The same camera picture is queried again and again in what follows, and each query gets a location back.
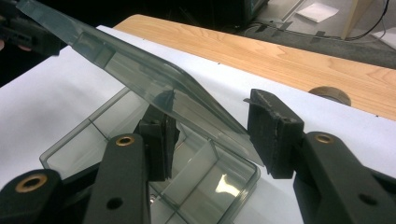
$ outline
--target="transparent plastic panel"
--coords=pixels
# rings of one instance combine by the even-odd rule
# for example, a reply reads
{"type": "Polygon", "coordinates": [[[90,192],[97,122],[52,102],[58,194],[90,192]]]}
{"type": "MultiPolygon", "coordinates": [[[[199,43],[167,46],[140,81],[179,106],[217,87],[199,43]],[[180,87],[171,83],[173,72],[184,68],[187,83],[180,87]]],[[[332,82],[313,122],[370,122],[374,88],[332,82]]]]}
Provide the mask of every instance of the transparent plastic panel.
{"type": "MultiPolygon", "coordinates": [[[[149,104],[127,88],[79,124],[41,157],[69,177],[99,162],[109,137],[133,131],[149,104]]],[[[230,223],[260,177],[254,163],[177,122],[172,177],[150,182],[153,223],[230,223]]]]}
{"type": "Polygon", "coordinates": [[[101,161],[106,144],[107,140],[90,124],[47,159],[48,167],[62,178],[69,177],[101,161]]]}
{"type": "Polygon", "coordinates": [[[17,8],[149,104],[262,165],[245,128],[184,70],[34,0],[17,8]]]}
{"type": "Polygon", "coordinates": [[[125,88],[40,156],[45,168],[62,178],[74,175],[103,158],[108,139],[133,133],[149,104],[125,88]]]}

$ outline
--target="white paper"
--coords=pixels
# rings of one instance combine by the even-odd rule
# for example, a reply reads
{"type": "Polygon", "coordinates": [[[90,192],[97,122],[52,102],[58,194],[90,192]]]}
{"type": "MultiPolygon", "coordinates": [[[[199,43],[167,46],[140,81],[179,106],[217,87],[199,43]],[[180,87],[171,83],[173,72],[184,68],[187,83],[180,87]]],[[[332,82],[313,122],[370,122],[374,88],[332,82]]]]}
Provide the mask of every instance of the white paper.
{"type": "Polygon", "coordinates": [[[329,7],[321,3],[314,3],[309,7],[297,11],[296,13],[311,21],[321,22],[335,15],[337,12],[337,8],[329,7]]]}
{"type": "MultiPolygon", "coordinates": [[[[383,31],[374,33],[373,36],[379,38],[384,34],[383,31]]],[[[380,39],[385,44],[389,45],[391,48],[396,49],[396,27],[387,30],[384,36],[380,39]]]]}

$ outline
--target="round hole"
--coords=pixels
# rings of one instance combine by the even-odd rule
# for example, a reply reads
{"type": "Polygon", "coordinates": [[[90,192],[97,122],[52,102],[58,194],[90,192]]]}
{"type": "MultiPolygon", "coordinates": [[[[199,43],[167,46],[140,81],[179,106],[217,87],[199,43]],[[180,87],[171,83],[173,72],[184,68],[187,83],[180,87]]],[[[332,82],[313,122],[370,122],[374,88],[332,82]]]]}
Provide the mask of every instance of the round hole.
{"type": "Polygon", "coordinates": [[[131,136],[123,136],[117,139],[116,144],[117,146],[125,147],[131,145],[133,142],[134,142],[134,138],[132,138],[131,136]]]}
{"type": "Polygon", "coordinates": [[[309,91],[309,93],[323,97],[328,100],[335,101],[343,105],[349,105],[349,106],[352,105],[349,96],[344,91],[341,91],[334,87],[328,87],[328,86],[317,87],[309,91]]]}
{"type": "Polygon", "coordinates": [[[23,184],[23,187],[24,188],[31,188],[31,187],[34,187],[35,185],[37,185],[38,183],[40,183],[40,179],[39,178],[30,179],[26,183],[23,184]]]}
{"type": "Polygon", "coordinates": [[[121,207],[122,203],[123,203],[123,201],[121,198],[113,198],[107,202],[107,208],[110,210],[115,210],[115,209],[118,209],[119,207],[121,207]]]}
{"type": "Polygon", "coordinates": [[[333,139],[329,135],[323,133],[316,135],[315,138],[324,144],[330,144],[333,142],[333,139]]]}
{"type": "Polygon", "coordinates": [[[39,189],[47,182],[47,176],[43,174],[29,175],[18,183],[15,190],[18,193],[27,193],[39,189]]]}
{"type": "Polygon", "coordinates": [[[368,194],[359,194],[359,198],[362,202],[367,203],[369,205],[376,205],[377,201],[371,195],[368,194]]]}

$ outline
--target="black cable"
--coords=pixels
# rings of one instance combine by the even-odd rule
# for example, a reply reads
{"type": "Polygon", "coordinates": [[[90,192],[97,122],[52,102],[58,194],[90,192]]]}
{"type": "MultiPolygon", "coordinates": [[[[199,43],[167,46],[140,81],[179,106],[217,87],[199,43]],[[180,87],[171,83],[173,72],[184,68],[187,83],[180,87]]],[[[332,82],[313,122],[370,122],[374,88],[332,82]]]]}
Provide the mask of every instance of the black cable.
{"type": "Polygon", "coordinates": [[[368,30],[366,33],[364,33],[362,35],[358,35],[358,36],[354,36],[354,37],[347,37],[346,41],[357,40],[357,39],[360,39],[360,38],[370,34],[370,32],[372,32],[374,30],[374,28],[384,19],[384,16],[385,16],[385,14],[387,14],[387,11],[388,11],[388,5],[389,5],[389,0],[387,0],[387,3],[385,4],[384,11],[382,12],[381,17],[379,18],[379,20],[376,22],[376,24],[370,30],[368,30]]]}
{"type": "Polygon", "coordinates": [[[370,34],[370,32],[372,32],[374,30],[374,28],[384,19],[385,14],[387,14],[388,5],[389,5],[389,0],[387,0],[387,3],[385,4],[385,7],[384,7],[384,10],[382,12],[381,17],[379,18],[379,20],[376,22],[376,24],[372,28],[370,28],[367,32],[365,32],[362,35],[357,35],[357,36],[353,36],[353,37],[347,37],[346,39],[342,39],[339,36],[328,36],[328,35],[316,36],[316,35],[307,35],[307,34],[294,32],[294,31],[282,30],[282,29],[277,28],[276,26],[271,26],[269,24],[262,23],[262,22],[259,22],[259,21],[254,21],[251,24],[255,24],[256,23],[256,24],[260,24],[260,25],[265,25],[265,26],[267,26],[269,28],[276,29],[276,30],[278,30],[280,32],[286,32],[286,33],[291,33],[291,34],[295,34],[295,35],[305,35],[305,36],[311,36],[311,37],[319,37],[319,38],[322,38],[322,39],[331,39],[331,40],[340,40],[340,41],[354,41],[354,40],[358,40],[358,39],[363,38],[364,36],[370,34]]]}

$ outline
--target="desk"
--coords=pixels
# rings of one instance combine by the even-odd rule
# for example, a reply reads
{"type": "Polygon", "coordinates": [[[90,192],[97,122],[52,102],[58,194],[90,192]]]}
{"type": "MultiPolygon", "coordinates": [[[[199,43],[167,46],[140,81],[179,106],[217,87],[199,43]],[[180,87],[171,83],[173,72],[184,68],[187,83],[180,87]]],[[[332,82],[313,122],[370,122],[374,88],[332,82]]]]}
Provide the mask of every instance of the desk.
{"type": "Polygon", "coordinates": [[[345,91],[353,107],[396,120],[396,70],[142,15],[115,29],[302,91],[332,86],[345,91]]]}

